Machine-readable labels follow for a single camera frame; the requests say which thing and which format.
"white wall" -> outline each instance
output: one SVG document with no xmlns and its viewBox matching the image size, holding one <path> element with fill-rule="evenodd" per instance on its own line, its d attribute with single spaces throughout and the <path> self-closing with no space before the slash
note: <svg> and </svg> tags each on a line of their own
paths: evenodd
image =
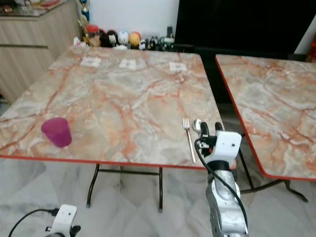
<svg viewBox="0 0 316 237">
<path fill-rule="evenodd" d="M 316 34 L 316 15 L 312 20 L 312 23 L 308 27 L 307 31 L 305 32 L 301 42 L 298 44 L 295 53 L 302 53 L 306 54 L 311 49 L 312 41 Z"/>
<path fill-rule="evenodd" d="M 167 34 L 177 25 L 179 0 L 90 0 L 90 22 L 105 31 Z"/>
</svg>

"table edge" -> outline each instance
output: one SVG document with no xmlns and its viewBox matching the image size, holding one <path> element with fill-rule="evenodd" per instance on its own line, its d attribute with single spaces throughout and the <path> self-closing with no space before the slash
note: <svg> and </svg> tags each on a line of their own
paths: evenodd
<svg viewBox="0 0 316 237">
<path fill-rule="evenodd" d="M 230 91 L 230 89 L 229 89 L 229 87 L 228 87 L 228 83 L 227 83 L 227 81 L 226 81 L 226 79 L 225 79 L 225 76 L 224 76 L 224 73 L 223 73 L 223 71 L 222 71 L 222 69 L 221 69 L 220 63 L 219 63 L 218 60 L 217 60 L 217 55 L 215 55 L 215 62 L 216 62 L 216 64 L 217 64 L 217 68 L 218 68 L 218 70 L 219 70 L 219 72 L 220 72 L 220 74 L 221 74 L 221 77 L 222 77 L 223 81 L 224 81 L 224 84 L 225 84 L 225 87 L 226 87 L 226 89 L 227 89 L 227 91 L 228 91 L 229 97 L 231 98 L 231 101 L 232 101 L 232 103 L 233 103 L 234 110 L 235 110 L 235 112 L 236 112 L 236 114 L 237 114 L 237 116 L 238 116 L 238 119 L 239 119 L 240 123 L 241 123 L 241 127 L 242 127 L 242 129 L 243 129 L 243 131 L 244 131 L 244 133 L 245 133 L 245 137 L 246 137 L 246 139 L 247 139 L 247 141 L 248 141 L 248 143 L 249 143 L 249 145 L 250 145 L 250 149 L 251 149 L 251 151 L 252 151 L 252 153 L 253 153 L 253 156 L 255 157 L 255 159 L 256 159 L 256 161 L 257 161 L 257 165 L 258 165 L 258 167 L 259 167 L 259 170 L 260 170 L 261 174 L 263 174 L 264 176 L 266 176 L 266 177 L 268 177 L 268 178 L 271 178 L 271 179 L 316 181 L 316 178 L 313 179 L 313 178 L 302 178 L 302 177 L 291 177 L 291 176 L 277 176 L 277 175 L 271 175 L 271 174 L 268 174 L 268 173 L 264 170 L 263 166 L 262 166 L 261 163 L 260 163 L 259 157 L 258 157 L 258 155 L 257 155 L 257 153 L 256 153 L 256 151 L 255 151 L 255 148 L 254 148 L 254 146 L 253 146 L 253 144 L 252 144 L 252 142 L 251 142 L 251 139 L 250 139 L 250 137 L 249 137 L 249 134 L 248 134 L 248 131 L 247 131 L 247 129 L 246 129 L 246 126 L 245 126 L 245 124 L 244 124 L 244 122 L 243 122 L 243 120 L 242 120 L 242 118 L 241 118 L 240 112 L 239 112 L 239 110 L 238 110 L 238 108 L 237 108 L 237 105 L 236 105 L 236 103 L 235 103 L 235 100 L 234 100 L 234 98 L 233 98 L 233 95 L 232 95 L 232 93 L 231 93 L 231 91 Z"/>
<path fill-rule="evenodd" d="M 9 159 L 22 159 L 22 160 L 37 160 L 37 161 L 56 161 L 56 162 L 69 162 L 69 163 L 90 163 L 90 164 L 112 164 L 112 165 L 131 165 L 131 166 L 145 166 L 145 167 L 163 167 L 163 168 L 181 168 L 181 169 L 196 169 L 205 170 L 203 166 L 184 166 L 173 164 L 147 164 L 147 163 L 131 163 L 131 162 L 118 162 L 118 161 L 105 161 L 105 160 L 88 160 L 88 159 L 62 159 L 62 158 L 44 158 L 44 157 L 25 157 L 25 156 L 11 156 L 0 155 L 0 158 Z"/>
</svg>

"table leg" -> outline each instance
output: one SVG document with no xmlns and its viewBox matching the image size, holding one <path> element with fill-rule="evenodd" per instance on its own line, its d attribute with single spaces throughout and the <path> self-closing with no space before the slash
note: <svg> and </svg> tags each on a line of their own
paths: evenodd
<svg viewBox="0 0 316 237">
<path fill-rule="evenodd" d="M 258 191 L 267 189 L 267 188 L 269 188 L 269 187 L 272 187 L 272 186 L 274 186 L 274 185 L 280 184 L 280 183 L 282 183 L 282 182 L 283 182 L 283 180 L 277 179 L 277 180 L 274 180 L 274 181 L 272 181 L 272 182 L 270 182 L 270 183 L 267 183 L 267 184 L 265 184 L 265 185 L 261 185 L 261 186 L 256 187 L 256 188 L 241 190 L 240 193 L 241 193 L 241 194 L 255 193 L 255 192 L 258 192 Z"/>
<path fill-rule="evenodd" d="M 86 204 L 87 208 L 90 208 L 90 202 L 91 202 L 91 195 L 92 195 L 92 191 L 93 191 L 93 186 L 94 186 L 95 180 L 97 179 L 97 176 L 98 176 L 98 173 L 99 173 L 99 169 L 100 169 L 100 164 L 97 164 L 95 166 L 94 175 L 93 175 L 93 178 L 92 178 L 92 181 L 91 181 L 91 184 L 90 184 L 90 187 L 89 187 L 89 191 L 88 191 L 88 199 L 87 199 L 87 204 Z"/>
<path fill-rule="evenodd" d="M 250 177 L 250 174 L 249 174 L 249 171 L 248 171 L 246 162 L 245 162 L 245 160 L 244 160 L 244 158 L 243 158 L 243 155 L 242 155 L 242 152 L 241 152 L 240 148 L 239 148 L 238 154 L 239 154 L 239 156 L 240 156 L 243 169 L 244 169 L 245 172 L 246 172 L 246 176 L 247 176 L 247 179 L 248 179 L 248 183 L 249 183 L 250 187 L 253 189 L 252 179 L 251 179 L 251 177 Z"/>
<path fill-rule="evenodd" d="M 290 180 L 284 180 L 284 183 L 285 183 L 285 186 L 286 186 L 286 189 L 290 192 L 290 193 L 293 193 L 295 194 L 300 200 L 302 200 L 303 202 L 308 202 L 308 199 L 301 193 L 299 193 L 298 191 L 295 191 L 293 189 L 291 189 L 290 187 Z"/>
<path fill-rule="evenodd" d="M 159 167 L 159 173 L 156 172 L 144 172 L 144 171 L 132 171 L 132 170 L 123 170 L 122 166 L 120 166 L 119 170 L 116 169 L 100 169 L 100 164 L 97 164 L 95 166 L 95 171 L 94 175 L 90 184 L 90 188 L 88 191 L 88 199 L 87 199 L 87 204 L 86 207 L 90 207 L 90 202 L 91 202 L 91 195 L 93 191 L 93 186 L 94 183 L 97 179 L 98 173 L 99 172 L 106 172 L 106 173 L 120 173 L 120 174 L 141 174 L 141 175 L 158 175 L 159 176 L 159 209 L 158 211 L 161 213 L 162 212 L 162 167 Z"/>
<path fill-rule="evenodd" d="M 159 213 L 162 213 L 162 167 L 159 167 Z"/>
</svg>

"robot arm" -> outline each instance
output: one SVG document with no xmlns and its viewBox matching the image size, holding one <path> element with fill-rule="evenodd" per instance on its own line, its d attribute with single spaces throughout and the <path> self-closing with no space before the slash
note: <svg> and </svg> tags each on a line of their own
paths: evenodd
<svg viewBox="0 0 316 237">
<path fill-rule="evenodd" d="M 238 154 L 241 135 L 223 131 L 220 123 L 216 123 L 215 128 L 215 136 L 210 136 L 207 124 L 202 122 L 201 136 L 195 141 L 197 154 L 209 174 L 206 197 L 213 236 L 245 237 L 248 236 L 246 215 L 239 199 L 239 187 L 230 170 Z"/>
</svg>

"paper note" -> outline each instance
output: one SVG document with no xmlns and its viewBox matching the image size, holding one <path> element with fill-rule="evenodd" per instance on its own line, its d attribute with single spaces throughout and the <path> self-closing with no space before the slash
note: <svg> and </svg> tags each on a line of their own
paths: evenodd
<svg viewBox="0 0 316 237">
<path fill-rule="evenodd" d="M 101 58 L 96 57 L 84 57 L 82 62 L 80 63 L 81 66 L 88 66 L 88 67 L 98 67 L 100 65 Z"/>
<path fill-rule="evenodd" d="M 124 58 L 124 59 L 122 59 L 121 63 L 119 64 L 119 67 L 135 70 L 136 69 L 136 60 Z"/>
<path fill-rule="evenodd" d="M 170 67 L 170 71 L 172 72 L 187 70 L 187 66 L 184 63 L 169 62 L 169 67 Z"/>
</svg>

